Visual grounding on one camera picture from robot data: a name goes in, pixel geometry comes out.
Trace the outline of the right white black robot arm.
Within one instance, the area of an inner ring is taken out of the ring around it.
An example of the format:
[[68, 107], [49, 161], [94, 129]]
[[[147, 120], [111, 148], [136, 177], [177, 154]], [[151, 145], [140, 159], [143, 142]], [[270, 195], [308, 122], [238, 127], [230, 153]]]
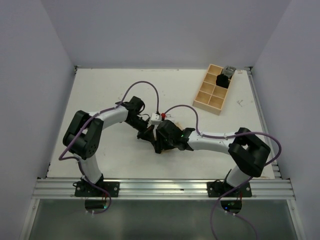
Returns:
[[235, 162], [224, 179], [223, 192], [235, 196], [241, 184], [249, 178], [259, 178], [269, 158], [271, 149], [255, 134], [245, 127], [239, 128], [236, 137], [219, 134], [210, 138], [196, 132], [195, 128], [158, 126], [156, 137], [169, 147], [180, 151], [212, 151], [229, 155]]

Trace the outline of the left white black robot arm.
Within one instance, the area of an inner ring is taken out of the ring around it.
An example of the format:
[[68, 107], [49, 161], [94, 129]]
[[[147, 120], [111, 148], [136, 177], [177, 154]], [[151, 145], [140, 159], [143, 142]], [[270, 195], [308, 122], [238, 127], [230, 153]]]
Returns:
[[124, 106], [108, 108], [97, 113], [79, 110], [74, 115], [62, 143], [66, 150], [59, 160], [75, 159], [85, 182], [86, 190], [92, 196], [99, 196], [106, 191], [103, 174], [96, 158], [102, 131], [106, 128], [125, 122], [138, 131], [137, 138], [156, 146], [153, 127], [140, 117], [138, 110], [126, 109]]

